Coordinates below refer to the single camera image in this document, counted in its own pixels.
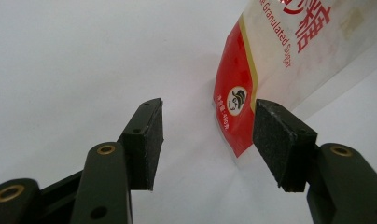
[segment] white and red bag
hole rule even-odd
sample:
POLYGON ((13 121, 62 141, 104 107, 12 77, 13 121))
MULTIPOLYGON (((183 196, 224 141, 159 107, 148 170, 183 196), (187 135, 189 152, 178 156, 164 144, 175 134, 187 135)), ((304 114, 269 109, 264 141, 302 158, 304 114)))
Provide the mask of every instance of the white and red bag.
POLYGON ((251 1, 227 39, 214 91, 235 156, 252 145, 257 97, 293 109, 376 41, 377 0, 251 1))

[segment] gold stripe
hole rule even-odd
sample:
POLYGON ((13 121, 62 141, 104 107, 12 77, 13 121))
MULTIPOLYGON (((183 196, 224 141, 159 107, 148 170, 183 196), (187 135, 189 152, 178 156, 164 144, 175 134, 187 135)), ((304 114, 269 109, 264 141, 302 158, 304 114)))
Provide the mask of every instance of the gold stripe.
POLYGON ((239 18, 239 27, 241 29, 242 38, 244 40, 244 50, 246 51, 247 63, 249 64, 250 75, 252 77, 252 82, 253 82, 253 90, 252 90, 252 95, 251 95, 250 108, 252 109, 253 113, 255 113, 255 110, 256 110, 256 93, 258 91, 258 72, 256 71, 256 66, 255 66, 255 63, 253 61, 252 50, 250 50, 249 39, 247 38, 246 27, 244 26, 244 16, 243 15, 241 15, 241 17, 239 18))

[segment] logo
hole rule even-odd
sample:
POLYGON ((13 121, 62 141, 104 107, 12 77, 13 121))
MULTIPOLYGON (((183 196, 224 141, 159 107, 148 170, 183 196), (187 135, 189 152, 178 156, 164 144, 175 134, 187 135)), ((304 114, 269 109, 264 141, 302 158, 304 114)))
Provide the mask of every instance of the logo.
POLYGON ((227 97, 227 108, 230 114, 237 116, 241 113, 244 107, 244 100, 246 99, 246 90, 243 87, 237 86, 232 88, 227 97))

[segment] brass ring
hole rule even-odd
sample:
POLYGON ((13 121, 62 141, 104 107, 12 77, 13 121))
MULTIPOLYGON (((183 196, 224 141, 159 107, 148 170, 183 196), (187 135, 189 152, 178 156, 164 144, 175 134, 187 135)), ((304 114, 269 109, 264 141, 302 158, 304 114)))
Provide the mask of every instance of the brass ring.
POLYGON ((25 187, 23 185, 12 185, 0 190, 0 203, 5 203, 17 198, 23 193, 25 187))
POLYGON ((349 148, 346 147, 341 147, 341 146, 333 146, 330 148, 330 150, 339 156, 344 156, 344 157, 351 157, 354 154, 349 148))
POLYGON ((114 146, 106 145, 99 147, 96 152, 98 152, 98 154, 100 155, 108 155, 110 153, 113 153, 115 150, 116 148, 114 146))

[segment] white background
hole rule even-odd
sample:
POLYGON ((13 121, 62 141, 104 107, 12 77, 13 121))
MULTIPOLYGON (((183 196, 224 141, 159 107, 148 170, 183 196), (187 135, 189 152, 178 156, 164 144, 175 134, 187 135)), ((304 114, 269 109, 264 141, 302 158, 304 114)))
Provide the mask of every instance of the white background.
MULTIPOLYGON (((306 194, 277 188, 254 147, 234 160, 216 126, 216 70, 246 3, 0 1, 0 183, 30 177, 44 188, 77 172, 161 97, 165 141, 154 191, 133 191, 134 223, 311 223, 306 194)), ((354 147, 377 171, 377 69, 366 72, 317 113, 347 79, 295 113, 319 145, 354 147)))

